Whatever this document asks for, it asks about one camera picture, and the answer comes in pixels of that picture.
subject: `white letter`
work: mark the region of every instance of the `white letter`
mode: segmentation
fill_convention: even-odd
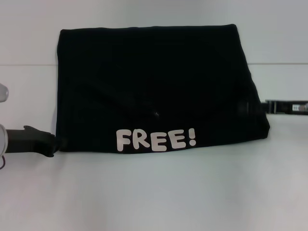
[[[173,149],[178,149],[178,148],[185,148],[186,143],[185,142],[178,142],[179,140],[183,140],[185,137],[184,136],[176,136],[177,134],[183,134],[184,130],[174,130],[168,132],[170,141],[171,141],[171,146]]]
[[[149,148],[150,144],[145,141],[146,133],[142,129],[135,129],[133,132],[133,145],[135,149],[139,149],[139,143],[141,143],[144,147]]]
[[[131,136],[131,131],[127,129],[116,131],[116,145],[119,152],[123,151],[124,144],[130,144],[130,139],[123,136]]]
[[[166,137],[167,134],[164,133],[164,132],[154,132],[154,133],[151,133],[152,150],[154,152],[165,152],[165,151],[167,151],[167,147],[164,146],[164,145],[158,145],[158,144],[159,143],[165,143],[165,142],[167,142],[167,140],[164,139],[164,138],[159,139],[158,138],[159,136]]]

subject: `folded black cloth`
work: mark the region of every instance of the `folded black cloth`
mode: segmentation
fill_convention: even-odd
[[[264,139],[235,25],[62,30],[60,151],[164,152]]]

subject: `black fabric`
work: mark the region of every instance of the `black fabric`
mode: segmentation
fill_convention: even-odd
[[[57,52],[60,151],[174,151],[268,135],[264,113],[237,111],[260,100],[235,25],[62,30]],[[119,151],[122,129],[142,129],[150,147],[124,135]],[[158,148],[155,137],[165,139]]]

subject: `white backdrop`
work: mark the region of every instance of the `white backdrop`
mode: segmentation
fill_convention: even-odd
[[[306,0],[1,0],[0,123],[55,132],[64,28],[236,24],[261,100],[308,100]],[[7,154],[6,231],[308,229],[308,118],[264,141],[163,154]]]

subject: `cable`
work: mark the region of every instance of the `cable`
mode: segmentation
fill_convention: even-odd
[[[3,169],[4,166],[5,166],[5,158],[4,158],[4,156],[2,156],[2,160],[3,160],[3,165],[0,167],[0,170]]]

